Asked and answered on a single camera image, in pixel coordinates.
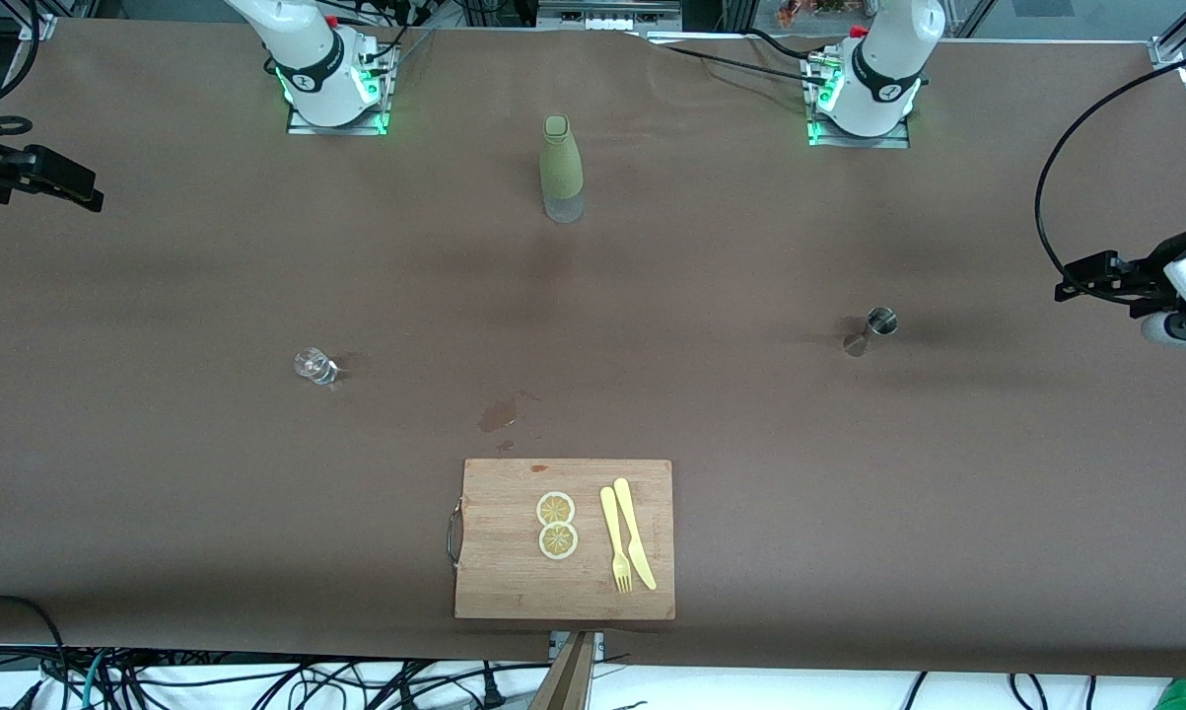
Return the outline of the grey equipment box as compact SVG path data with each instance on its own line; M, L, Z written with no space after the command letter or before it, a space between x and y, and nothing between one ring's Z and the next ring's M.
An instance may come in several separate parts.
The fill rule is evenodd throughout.
M681 0L537 0L535 26L567 31L682 32Z

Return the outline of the brown table cover sheet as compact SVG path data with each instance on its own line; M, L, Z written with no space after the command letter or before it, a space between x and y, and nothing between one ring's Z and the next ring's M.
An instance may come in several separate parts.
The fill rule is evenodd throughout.
M0 205L0 594L79 646L538 658L453 615L463 462L657 459L635 663L1186 674L1186 350L1056 303L1031 210L1142 43L945 43L905 151L636 36L407 43L372 139L287 134L247 26L42 47L2 107L106 210Z

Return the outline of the green sleeved glass bottle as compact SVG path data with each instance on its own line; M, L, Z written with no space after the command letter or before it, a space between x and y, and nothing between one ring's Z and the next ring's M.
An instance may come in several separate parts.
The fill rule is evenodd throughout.
M549 115L543 124L541 151L541 192L546 215L557 224L570 224L584 216L584 162L573 124L566 115Z

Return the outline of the steel jigger measuring cup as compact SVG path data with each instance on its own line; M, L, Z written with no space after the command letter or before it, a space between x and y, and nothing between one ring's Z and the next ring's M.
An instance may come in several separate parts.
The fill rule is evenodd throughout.
M842 350L844 350L846 356L862 358L862 356L868 354L868 351L876 343L884 340L885 337L894 335L898 327L899 315L895 311L887 309L886 307L875 307L875 309L868 311L863 316L863 322L860 324L857 331L844 337Z

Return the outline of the yellow plastic fork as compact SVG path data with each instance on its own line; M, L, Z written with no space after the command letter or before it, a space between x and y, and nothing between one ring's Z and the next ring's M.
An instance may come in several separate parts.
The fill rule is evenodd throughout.
M630 571L629 557L624 551L621 542L616 491L611 488L601 488L598 491L598 499L600 499L608 541L612 549L611 573L612 580L614 580L616 591L619 594L627 594L632 591L632 571Z

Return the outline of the clear glass beaker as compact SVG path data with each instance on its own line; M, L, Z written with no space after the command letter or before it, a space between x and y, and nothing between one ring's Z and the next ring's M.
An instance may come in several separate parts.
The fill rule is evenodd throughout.
M337 367L334 359L326 352L317 347L308 347L296 352L292 359L296 376L317 384L318 386L330 386L339 378L340 367Z

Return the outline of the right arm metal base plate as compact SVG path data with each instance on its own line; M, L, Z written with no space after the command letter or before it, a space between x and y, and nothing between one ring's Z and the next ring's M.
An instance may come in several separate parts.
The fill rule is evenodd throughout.
M283 98L289 104L286 130L294 135L329 136L384 136L389 130L391 100L395 79L397 79L397 62L393 53L384 58L366 62L364 68L345 69L344 81L349 91L337 92L342 104L357 108L353 117L342 124L314 124L291 103L291 92Z

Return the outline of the red orange packaging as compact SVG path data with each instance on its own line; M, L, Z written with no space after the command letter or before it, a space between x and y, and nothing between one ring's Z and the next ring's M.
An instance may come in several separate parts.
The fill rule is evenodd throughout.
M790 28L793 23L830 18L848 12L848 0L779 0L774 13L779 28Z

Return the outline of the wooden cutting board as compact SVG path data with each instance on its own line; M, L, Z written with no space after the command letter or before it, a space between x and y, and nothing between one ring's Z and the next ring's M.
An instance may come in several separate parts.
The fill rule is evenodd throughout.
M632 571L632 591L612 580L612 549L598 491L629 480L644 551L659 588ZM574 499L579 544L566 559L538 551L535 503L548 491ZM467 459L457 505L454 616L474 620L663 623L675 618L672 463L665 460ZM629 527L618 504L621 542Z

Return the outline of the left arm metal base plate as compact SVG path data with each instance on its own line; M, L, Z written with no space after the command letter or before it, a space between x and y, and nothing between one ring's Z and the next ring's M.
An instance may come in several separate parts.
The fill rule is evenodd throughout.
M831 96L833 89L837 89L841 79L842 72L839 68L836 45L825 46L822 52L809 52L806 59L801 59L801 71L806 78L825 81L825 87L805 84L802 90L809 147L862 149L908 149L911 147L908 115L913 109L912 103L905 108L903 116L895 122L894 129L880 136L857 136L857 134L846 132L833 121L830 115L822 111L821 100Z

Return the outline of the wooden post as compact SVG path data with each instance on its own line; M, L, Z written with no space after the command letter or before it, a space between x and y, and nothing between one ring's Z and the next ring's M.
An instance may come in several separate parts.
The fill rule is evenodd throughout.
M567 633L557 642L557 655L527 710L587 710L593 666L602 657L600 632Z

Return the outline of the yellow plastic knife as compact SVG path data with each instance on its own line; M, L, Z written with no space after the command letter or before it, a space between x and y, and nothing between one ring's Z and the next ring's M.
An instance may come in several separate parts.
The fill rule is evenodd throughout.
M651 591L659 588L657 580L653 575L653 570L650 565L650 558L648 558L646 551L644 551L644 544L640 541L640 531L636 517L636 507L633 503L632 490L630 490L630 484L624 476L619 476L612 482L612 490L616 491L616 500L618 500L619 508L621 511L624 522L627 523L629 527L629 559L632 563L637 576L642 580L642 583L646 586Z

